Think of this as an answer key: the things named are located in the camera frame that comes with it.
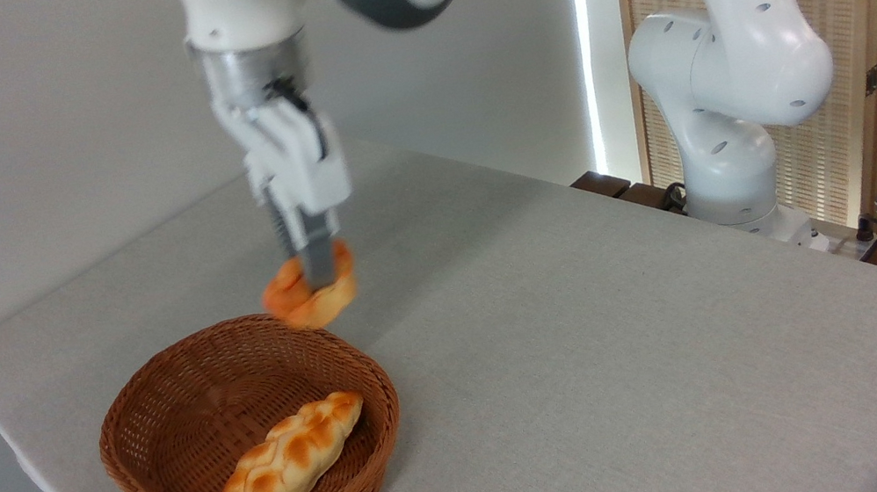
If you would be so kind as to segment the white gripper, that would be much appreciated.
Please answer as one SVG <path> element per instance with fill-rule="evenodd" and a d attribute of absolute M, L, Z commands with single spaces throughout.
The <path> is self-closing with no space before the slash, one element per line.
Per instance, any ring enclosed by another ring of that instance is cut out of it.
<path fill-rule="evenodd" d="M 333 285 L 335 231 L 327 210 L 352 195 L 333 124 L 286 97 L 249 108 L 217 105 L 214 116 L 244 149 L 251 193 L 269 210 L 286 259 L 298 255 L 312 291 Z M 284 209 L 293 209 L 291 233 Z"/>

